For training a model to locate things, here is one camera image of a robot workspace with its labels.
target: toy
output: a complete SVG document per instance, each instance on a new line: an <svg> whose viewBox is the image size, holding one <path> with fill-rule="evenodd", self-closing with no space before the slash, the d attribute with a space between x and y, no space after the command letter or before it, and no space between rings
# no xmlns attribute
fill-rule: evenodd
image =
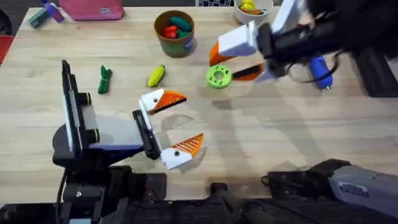
<svg viewBox="0 0 398 224"><path fill-rule="evenodd" d="M167 26L164 28L164 32L168 33L168 32L176 32L178 30L177 26Z"/></svg>
<svg viewBox="0 0 398 224"><path fill-rule="evenodd" d="M188 36L190 33L191 33L191 32L185 32L185 31L183 31L183 30L181 30L181 29L178 29L178 31L177 31L177 38L178 38L178 39L184 38L184 37Z"/></svg>
<svg viewBox="0 0 398 224"><path fill-rule="evenodd" d="M165 67L164 65L161 65L152 72L148 79L148 87L156 87L164 78L165 76Z"/></svg>
<svg viewBox="0 0 398 224"><path fill-rule="evenodd" d="M61 23L65 20L64 16L58 10L57 6L54 3L49 3L45 1L44 8L47 12L55 19L56 22Z"/></svg>
<svg viewBox="0 0 398 224"><path fill-rule="evenodd" d="M215 89L223 89L232 82L231 71L223 65L215 65L206 72L206 82Z"/></svg>
<svg viewBox="0 0 398 224"><path fill-rule="evenodd" d="M47 12L46 8L43 8L36 12L32 17L30 17L26 23L32 28L39 28L48 18L50 14Z"/></svg>
<svg viewBox="0 0 398 224"><path fill-rule="evenodd" d="M178 28L183 29L184 31L192 30L192 26L187 21L185 21L185 19L182 19L181 17L177 16L170 17L169 24L176 25Z"/></svg>
<svg viewBox="0 0 398 224"><path fill-rule="evenodd" d="M109 80L111 79L112 70L106 69L104 65L101 66L101 82L98 87L98 94L102 95L109 91Z"/></svg>
<svg viewBox="0 0 398 224"><path fill-rule="evenodd" d="M256 5L253 0L243 0L242 4L239 6L239 9L250 15L263 15L264 11L256 9Z"/></svg>
<svg viewBox="0 0 398 224"><path fill-rule="evenodd" d="M165 38L168 38L168 39L176 39L177 38L177 32L174 32L174 31L167 32L167 33L164 33L163 36Z"/></svg>

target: wooden table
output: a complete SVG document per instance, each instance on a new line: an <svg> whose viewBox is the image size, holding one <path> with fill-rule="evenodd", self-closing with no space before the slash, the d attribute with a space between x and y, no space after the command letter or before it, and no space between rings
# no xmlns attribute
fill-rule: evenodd
<svg viewBox="0 0 398 224"><path fill-rule="evenodd" d="M212 90L205 83L208 52L220 34L238 26L233 8L180 8L193 17L197 40L195 52L180 59L162 52L153 30L156 16L169 9L126 8L124 19L114 22L21 25L0 67L0 203L55 201L62 175L52 163L52 136L64 119L61 59L70 63L80 91L91 92L98 114L127 119L151 91L151 71L166 66L162 87L188 101L156 114L152 124L164 146L205 133L203 148L172 171L143 153L119 164L167 173L168 199L204 198L212 182L228 182L238 195L265 196L260 176L270 170L305 169L329 158L398 174L398 101L368 98L348 56L341 57L328 93L287 77ZM254 55L225 65L237 71L260 61ZM96 94L102 64L114 71L108 95ZM294 67L292 73L306 71Z"/></svg>

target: green ring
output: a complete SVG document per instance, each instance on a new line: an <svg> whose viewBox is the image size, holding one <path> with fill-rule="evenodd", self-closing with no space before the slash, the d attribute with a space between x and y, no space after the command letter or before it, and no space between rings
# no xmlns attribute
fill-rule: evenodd
<svg viewBox="0 0 398 224"><path fill-rule="evenodd" d="M221 72L223 74L222 79L217 79L215 77L216 72ZM214 65L206 72L206 82L210 87L217 90L226 88L232 82L232 73L224 65Z"/></svg>

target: black cable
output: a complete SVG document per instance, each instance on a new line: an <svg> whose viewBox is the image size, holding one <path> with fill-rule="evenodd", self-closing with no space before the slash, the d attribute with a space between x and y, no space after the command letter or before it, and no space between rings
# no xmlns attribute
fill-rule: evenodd
<svg viewBox="0 0 398 224"><path fill-rule="evenodd" d="M268 179L268 175L261 177L261 183L264 184L266 187L269 187L269 183L266 181Z"/></svg>
<svg viewBox="0 0 398 224"><path fill-rule="evenodd" d="M61 205L61 196L62 196L62 190L63 186L65 185L65 181L67 179L67 170L63 170L61 182L60 182L60 187L58 188L58 193L57 193L57 201L55 202L55 223L56 224L61 224L60 221L60 205Z"/></svg>
<svg viewBox="0 0 398 224"><path fill-rule="evenodd" d="M143 200L141 200L141 201L139 202L139 204L137 205L136 211L134 212L134 214L133 214L132 217L131 217L130 224L132 224L132 223L134 222L134 218L136 217L137 212L138 212L138 210L140 209L142 202L143 202Z"/></svg>
<svg viewBox="0 0 398 224"><path fill-rule="evenodd" d="M291 212L291 213L293 213L293 214L296 214L296 215L302 217L303 219L305 219L305 220L307 220L307 221L310 221L310 222L312 222L312 223L315 223L315 224L322 224L322 222L318 222L318 221L314 220L313 218L310 218L310 217L308 217L308 216L306 216L306 215L303 215L303 214L301 214L301 213L299 213L299 212L296 212L295 210L292 210L291 208L285 207L285 206L283 206L283 205L279 205L278 203L271 202L271 201L268 201L268 200L265 200L265 199L260 199L260 201L265 202L265 203L268 203L268 204L270 204L270 205L273 205L273 206L278 207L278 208L280 208L280 209L283 209L283 210L285 210L285 211Z"/></svg>
<svg viewBox="0 0 398 224"><path fill-rule="evenodd" d="M313 80L299 80L298 78L295 78L291 73L290 73L290 68L292 68L293 65L295 65L296 63L291 63L288 67L287 67L287 73L288 76L291 80L297 82L297 83L314 83L314 82L318 82L320 80L323 80L325 78L328 78L329 76L331 76L332 74L334 74L337 70L337 68L340 66L340 60L339 60L339 56L344 52L344 50L337 52L334 56L333 56L333 60L335 62L333 68L331 68L331 70L326 73L325 75L319 77L319 78L315 78Z"/></svg>

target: pink box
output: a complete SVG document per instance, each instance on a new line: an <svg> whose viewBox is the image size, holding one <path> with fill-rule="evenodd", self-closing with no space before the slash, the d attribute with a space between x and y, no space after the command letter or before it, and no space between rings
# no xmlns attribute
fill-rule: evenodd
<svg viewBox="0 0 398 224"><path fill-rule="evenodd" d="M62 9L76 21L107 21L121 19L120 0L59 0Z"/></svg>

